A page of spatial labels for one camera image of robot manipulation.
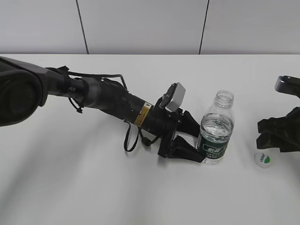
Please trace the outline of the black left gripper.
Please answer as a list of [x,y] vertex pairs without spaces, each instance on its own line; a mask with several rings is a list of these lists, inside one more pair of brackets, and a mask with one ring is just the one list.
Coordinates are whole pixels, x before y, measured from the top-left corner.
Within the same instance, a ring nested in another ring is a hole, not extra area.
[[201,163],[205,156],[183,137],[178,135],[173,140],[176,130],[198,138],[200,124],[192,117],[189,111],[183,113],[183,110],[178,108],[175,112],[170,112],[165,108],[160,108],[159,105],[162,101],[163,98],[159,98],[150,111],[150,116],[148,117],[150,126],[145,128],[145,131],[153,134],[155,138],[150,140],[145,137],[145,146],[151,146],[160,138],[159,156]]

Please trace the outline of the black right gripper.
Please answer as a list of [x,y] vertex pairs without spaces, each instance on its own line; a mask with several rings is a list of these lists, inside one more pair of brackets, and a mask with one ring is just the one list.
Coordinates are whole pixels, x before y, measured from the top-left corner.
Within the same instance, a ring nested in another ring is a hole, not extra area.
[[[256,147],[259,150],[279,148],[280,152],[300,151],[300,107],[293,108],[285,117],[262,119],[257,123],[259,137]],[[283,141],[273,135],[282,134]]]

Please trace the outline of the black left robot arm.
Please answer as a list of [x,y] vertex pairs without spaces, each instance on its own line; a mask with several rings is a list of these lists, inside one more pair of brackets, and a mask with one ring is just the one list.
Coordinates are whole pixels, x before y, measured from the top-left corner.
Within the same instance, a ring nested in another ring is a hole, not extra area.
[[78,113],[94,108],[138,128],[136,139],[145,146],[154,143],[143,135],[147,131],[160,140],[158,154],[202,162],[204,153],[190,145],[182,132],[193,137],[200,133],[199,123],[181,109],[185,89],[172,84],[167,92],[151,104],[132,95],[115,75],[94,75],[71,72],[68,67],[40,67],[7,57],[0,59],[0,124],[10,126],[29,118],[45,105],[49,95],[65,97]]

